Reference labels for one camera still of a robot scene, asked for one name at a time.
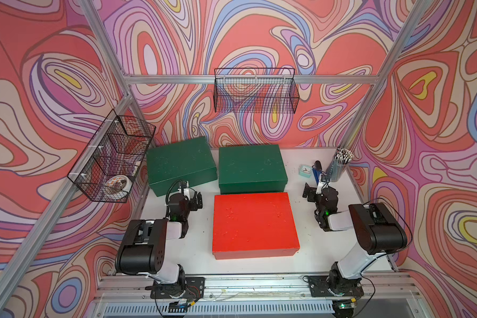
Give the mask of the red shoebox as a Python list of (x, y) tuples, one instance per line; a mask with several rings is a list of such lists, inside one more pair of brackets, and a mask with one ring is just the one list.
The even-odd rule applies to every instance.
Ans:
[(217, 260), (292, 257), (300, 249), (286, 192), (214, 197), (212, 253)]

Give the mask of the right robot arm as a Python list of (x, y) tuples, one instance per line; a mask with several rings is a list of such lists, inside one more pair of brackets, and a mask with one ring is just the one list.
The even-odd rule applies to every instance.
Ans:
[(347, 211), (338, 211), (338, 195), (335, 188), (306, 184), (302, 197), (315, 204), (315, 220), (325, 232), (355, 232), (356, 244), (331, 266), (326, 280), (332, 294), (342, 295), (359, 287), (363, 272), (377, 259), (400, 252), (409, 242), (385, 204), (352, 204)]

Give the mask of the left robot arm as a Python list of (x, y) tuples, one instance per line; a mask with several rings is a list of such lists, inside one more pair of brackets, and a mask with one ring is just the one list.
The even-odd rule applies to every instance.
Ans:
[(183, 289), (186, 278), (183, 266), (165, 259), (166, 243), (186, 237), (188, 217), (203, 207), (201, 193), (188, 197), (172, 194), (166, 204), (168, 214), (162, 219), (134, 219), (129, 222), (115, 259), (115, 270), (129, 276), (146, 276), (161, 286)]

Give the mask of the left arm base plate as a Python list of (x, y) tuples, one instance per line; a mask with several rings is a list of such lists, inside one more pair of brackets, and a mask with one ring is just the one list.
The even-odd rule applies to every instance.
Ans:
[(204, 297), (204, 289), (205, 278), (202, 276), (180, 278), (174, 284), (159, 284), (154, 281), (152, 286), (145, 288), (151, 291), (151, 299), (200, 299)]

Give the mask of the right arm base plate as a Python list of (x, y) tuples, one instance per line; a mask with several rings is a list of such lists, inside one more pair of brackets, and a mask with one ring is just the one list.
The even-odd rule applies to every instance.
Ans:
[(364, 295), (360, 279), (329, 278), (328, 276), (304, 276), (302, 280), (308, 284), (311, 296), (336, 298), (362, 298)]

